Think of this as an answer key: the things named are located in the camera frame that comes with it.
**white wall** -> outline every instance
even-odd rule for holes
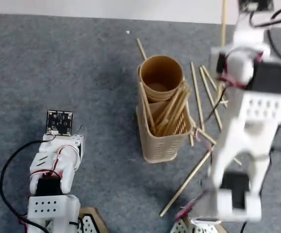
[[[275,8],[281,8],[281,0],[274,1]],[[228,24],[236,22],[237,2],[238,0],[228,0]],[[220,23],[221,9],[222,0],[0,0],[0,13],[4,14],[198,23]],[[256,16],[254,21],[267,21],[268,15],[264,16]]]

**white robotic arm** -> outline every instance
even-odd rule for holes
[[[43,135],[45,142],[30,166],[33,196],[29,198],[27,219],[48,228],[51,233],[77,232],[80,201],[66,194],[70,192],[75,171],[83,158],[84,136],[70,135],[71,124],[72,113],[48,111],[48,133]],[[27,233],[43,231],[28,225]]]
[[[261,29],[247,27],[237,27],[233,44],[212,53],[212,75],[241,87],[228,88],[223,129],[212,152],[211,187],[184,211],[188,210],[191,223],[199,226],[259,221],[260,192],[281,125],[281,60],[270,56]],[[250,155],[248,173],[226,171],[240,153]]]

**paper cup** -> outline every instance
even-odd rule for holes
[[[155,55],[139,67],[139,78],[151,102],[166,101],[183,81],[183,69],[173,58]]]

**perforated plastic basket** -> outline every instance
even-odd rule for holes
[[[168,102],[158,102],[149,104],[153,116],[159,114]],[[139,99],[136,107],[138,119],[142,153],[145,160],[149,163],[166,162],[176,158],[178,149],[192,130],[189,110],[184,108],[177,124],[172,129],[173,135],[155,137],[151,134],[148,127],[145,106],[143,100]]]

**cable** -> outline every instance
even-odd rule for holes
[[[240,233],[244,232],[244,228],[246,227],[246,225],[247,225],[247,222],[244,222],[243,225],[242,225],[242,228],[240,230]]]
[[[272,15],[271,19],[275,19],[279,14],[281,14],[281,9],[278,10],[277,12],[275,12],[275,13]],[[275,43],[274,43],[274,41],[273,41],[272,34],[271,34],[271,30],[268,29],[268,30],[266,31],[266,33],[267,33],[267,37],[268,37],[268,40],[269,40],[269,44],[270,44],[272,50],[273,50],[274,53],[281,59],[281,52],[279,52],[278,47],[275,45]],[[280,128],[281,128],[281,126],[278,127],[277,132],[276,132],[276,135],[278,134]]]
[[[271,19],[275,19],[279,14],[281,14],[281,9],[278,10],[277,12],[275,12],[275,13],[272,15]],[[268,30],[266,31],[266,33],[267,33],[267,37],[268,37],[268,40],[269,40],[269,43],[270,43],[270,46],[271,46],[272,50],[275,52],[275,54],[276,54],[279,58],[281,58],[281,53],[279,52],[277,46],[275,45],[275,43],[274,43],[274,41],[273,41],[273,39],[272,39],[271,30],[268,29]]]
[[[273,20],[273,21],[270,21],[268,23],[261,23],[261,24],[253,24],[252,23],[252,19],[253,19],[253,16],[254,16],[254,11],[251,12],[250,16],[249,16],[249,23],[250,25],[253,27],[253,28],[264,28],[264,27],[268,27],[268,26],[272,26],[272,25],[276,25],[276,24],[280,24],[281,23],[281,19],[278,19],[278,20]],[[277,11],[275,14],[279,15],[281,13],[281,9],[279,11]]]
[[[77,227],[79,227],[79,224],[77,222],[69,222],[70,225],[75,225]]]
[[[78,217],[78,220],[80,221],[81,223],[81,232],[84,233],[84,224],[83,224],[83,219]]]
[[[40,230],[42,230],[44,233],[49,233],[49,231],[44,228],[43,226],[32,222],[28,219],[26,219],[25,217],[23,217],[21,214],[19,214],[14,207],[11,205],[11,203],[6,199],[5,195],[4,195],[4,191],[3,191],[3,180],[4,180],[4,175],[6,172],[6,169],[8,168],[8,166],[10,165],[11,161],[15,158],[15,156],[17,156],[18,153],[20,153],[22,150],[24,150],[25,148],[29,147],[32,144],[41,144],[43,142],[49,142],[55,139],[55,136],[53,137],[53,139],[51,140],[47,140],[47,141],[43,141],[43,140],[36,140],[36,141],[31,141],[29,143],[26,143],[24,146],[21,146],[19,149],[17,149],[11,156],[10,158],[7,160],[7,162],[4,164],[2,171],[1,171],[1,175],[0,175],[0,196],[3,200],[3,202],[6,204],[6,206],[11,210],[11,212],[22,222],[32,225],[34,227],[39,228]]]

